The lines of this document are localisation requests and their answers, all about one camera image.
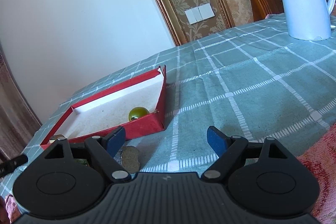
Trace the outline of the teal plaid bed sheet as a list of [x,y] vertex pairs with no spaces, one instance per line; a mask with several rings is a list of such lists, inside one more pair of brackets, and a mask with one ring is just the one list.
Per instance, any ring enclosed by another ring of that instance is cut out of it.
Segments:
[[165,131],[129,142],[144,172],[203,172],[216,159],[210,126],[250,141],[273,137],[301,155],[335,123],[335,36],[294,39],[279,14],[157,53],[76,91],[24,153],[41,154],[72,103],[160,65],[167,69]]

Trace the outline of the white wall switch panel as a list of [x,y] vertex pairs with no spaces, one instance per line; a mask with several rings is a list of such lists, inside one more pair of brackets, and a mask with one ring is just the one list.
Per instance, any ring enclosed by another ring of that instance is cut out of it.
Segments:
[[185,10],[188,23],[190,25],[213,18],[215,13],[209,3]]

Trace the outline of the beige floral curtain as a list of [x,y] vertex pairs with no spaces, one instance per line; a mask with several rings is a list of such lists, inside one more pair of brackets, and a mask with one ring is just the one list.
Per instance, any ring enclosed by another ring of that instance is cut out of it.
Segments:
[[20,154],[41,123],[22,96],[1,55],[1,162]]

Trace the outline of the red shallow cardboard box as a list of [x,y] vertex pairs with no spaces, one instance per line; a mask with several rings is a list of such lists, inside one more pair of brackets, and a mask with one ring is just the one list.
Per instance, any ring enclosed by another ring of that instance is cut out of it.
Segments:
[[[118,126],[131,140],[165,129],[166,67],[157,67],[109,87],[71,105],[59,118],[40,146],[46,149],[53,135],[63,135],[71,143],[88,137],[105,136]],[[134,107],[145,107],[149,114],[129,121]]]

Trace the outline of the dark eggplant chunk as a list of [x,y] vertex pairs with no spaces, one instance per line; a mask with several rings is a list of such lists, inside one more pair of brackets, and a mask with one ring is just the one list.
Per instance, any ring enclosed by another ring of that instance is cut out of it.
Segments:
[[139,150],[134,146],[121,147],[114,156],[114,159],[131,174],[137,173],[141,168],[139,162]]

